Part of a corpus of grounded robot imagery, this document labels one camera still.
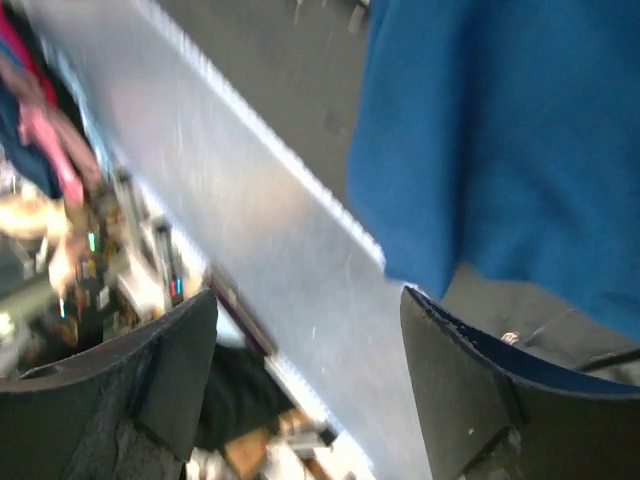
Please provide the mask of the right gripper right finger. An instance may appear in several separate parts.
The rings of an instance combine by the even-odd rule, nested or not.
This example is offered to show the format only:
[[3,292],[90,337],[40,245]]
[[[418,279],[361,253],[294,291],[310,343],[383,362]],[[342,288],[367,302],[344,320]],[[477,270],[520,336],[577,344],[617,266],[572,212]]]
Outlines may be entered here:
[[638,387],[541,360],[412,288],[400,316],[433,478],[638,478]]

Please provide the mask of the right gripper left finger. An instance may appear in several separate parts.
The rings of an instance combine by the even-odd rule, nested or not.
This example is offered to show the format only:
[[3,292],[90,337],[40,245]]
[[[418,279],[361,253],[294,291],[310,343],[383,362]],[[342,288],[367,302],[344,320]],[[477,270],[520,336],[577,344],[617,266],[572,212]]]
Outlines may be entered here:
[[177,479],[216,344],[203,290],[121,337],[1,385],[4,479]]

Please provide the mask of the dark blue t shirt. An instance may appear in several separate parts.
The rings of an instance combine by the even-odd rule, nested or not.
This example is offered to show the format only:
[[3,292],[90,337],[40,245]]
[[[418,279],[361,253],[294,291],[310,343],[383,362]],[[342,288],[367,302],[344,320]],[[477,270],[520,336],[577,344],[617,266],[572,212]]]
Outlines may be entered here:
[[347,175],[386,274],[546,288],[639,335],[639,5],[376,1]]

